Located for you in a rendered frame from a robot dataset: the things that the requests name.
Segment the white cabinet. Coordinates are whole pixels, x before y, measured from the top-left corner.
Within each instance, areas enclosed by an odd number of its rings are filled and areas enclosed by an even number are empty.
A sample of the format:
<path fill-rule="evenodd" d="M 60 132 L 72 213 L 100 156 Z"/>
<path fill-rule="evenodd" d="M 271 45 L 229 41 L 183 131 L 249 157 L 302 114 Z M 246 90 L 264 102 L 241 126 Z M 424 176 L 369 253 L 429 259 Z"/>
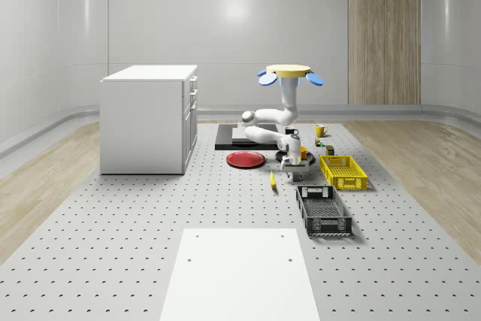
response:
<path fill-rule="evenodd" d="M 197 65 L 133 65 L 100 82 L 100 172 L 184 174 L 196 142 Z"/>

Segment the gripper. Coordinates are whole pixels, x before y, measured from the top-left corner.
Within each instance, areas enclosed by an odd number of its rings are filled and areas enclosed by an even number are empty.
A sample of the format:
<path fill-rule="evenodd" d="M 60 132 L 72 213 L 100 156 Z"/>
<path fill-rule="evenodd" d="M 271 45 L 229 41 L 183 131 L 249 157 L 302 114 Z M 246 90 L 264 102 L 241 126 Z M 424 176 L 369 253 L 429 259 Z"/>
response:
<path fill-rule="evenodd" d="M 280 170 L 292 175 L 294 182 L 300 182 L 304 179 L 304 172 L 309 171 L 309 162 L 301 160 L 298 164 L 294 164 L 294 158 L 284 156 L 281 162 Z"/>

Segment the red plate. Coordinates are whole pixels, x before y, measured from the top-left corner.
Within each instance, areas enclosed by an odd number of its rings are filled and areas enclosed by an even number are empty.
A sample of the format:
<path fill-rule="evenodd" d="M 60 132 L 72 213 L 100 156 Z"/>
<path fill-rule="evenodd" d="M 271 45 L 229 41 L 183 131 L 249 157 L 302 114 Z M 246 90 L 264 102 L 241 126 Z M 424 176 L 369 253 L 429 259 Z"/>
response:
<path fill-rule="evenodd" d="M 228 154 L 226 161 L 235 168 L 258 168 L 265 164 L 265 157 L 253 151 L 238 151 Z"/>

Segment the dark grey basket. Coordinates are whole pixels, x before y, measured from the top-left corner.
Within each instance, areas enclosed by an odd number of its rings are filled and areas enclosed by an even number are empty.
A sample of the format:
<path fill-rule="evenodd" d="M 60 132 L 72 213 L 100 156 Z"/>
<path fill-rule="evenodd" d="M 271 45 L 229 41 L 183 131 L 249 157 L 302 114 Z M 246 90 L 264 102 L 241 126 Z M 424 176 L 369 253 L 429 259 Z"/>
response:
<path fill-rule="evenodd" d="M 309 235 L 350 235 L 352 216 L 333 186 L 297 186 L 296 198 Z"/>

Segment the white board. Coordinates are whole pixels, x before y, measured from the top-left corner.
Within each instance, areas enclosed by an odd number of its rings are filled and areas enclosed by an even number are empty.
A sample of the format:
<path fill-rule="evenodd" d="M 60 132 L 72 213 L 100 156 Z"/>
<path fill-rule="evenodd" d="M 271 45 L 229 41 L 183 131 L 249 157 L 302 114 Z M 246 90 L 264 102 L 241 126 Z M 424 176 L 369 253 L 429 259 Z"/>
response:
<path fill-rule="evenodd" d="M 160 321 L 319 321 L 295 229 L 185 229 Z"/>

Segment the yellow basket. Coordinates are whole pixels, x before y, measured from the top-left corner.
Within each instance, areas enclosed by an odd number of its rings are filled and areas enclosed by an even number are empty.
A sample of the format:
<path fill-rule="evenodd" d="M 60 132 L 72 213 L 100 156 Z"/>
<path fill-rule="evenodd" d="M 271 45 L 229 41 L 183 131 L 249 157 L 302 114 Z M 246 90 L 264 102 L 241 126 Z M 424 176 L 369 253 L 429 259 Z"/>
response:
<path fill-rule="evenodd" d="M 336 189 L 367 189 L 368 177 L 351 156 L 321 156 L 320 168 Z"/>

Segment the black plate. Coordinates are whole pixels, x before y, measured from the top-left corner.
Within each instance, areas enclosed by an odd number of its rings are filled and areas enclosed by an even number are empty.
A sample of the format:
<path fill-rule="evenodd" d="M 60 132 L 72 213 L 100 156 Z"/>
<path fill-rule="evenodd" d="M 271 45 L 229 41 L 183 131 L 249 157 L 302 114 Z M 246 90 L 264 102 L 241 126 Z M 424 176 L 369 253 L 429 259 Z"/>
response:
<path fill-rule="evenodd" d="M 287 152 L 283 152 L 282 150 L 278 150 L 276 152 L 276 158 L 279 162 L 283 160 L 283 157 L 287 155 Z M 316 160 L 312 153 L 307 152 L 307 161 L 312 165 Z"/>

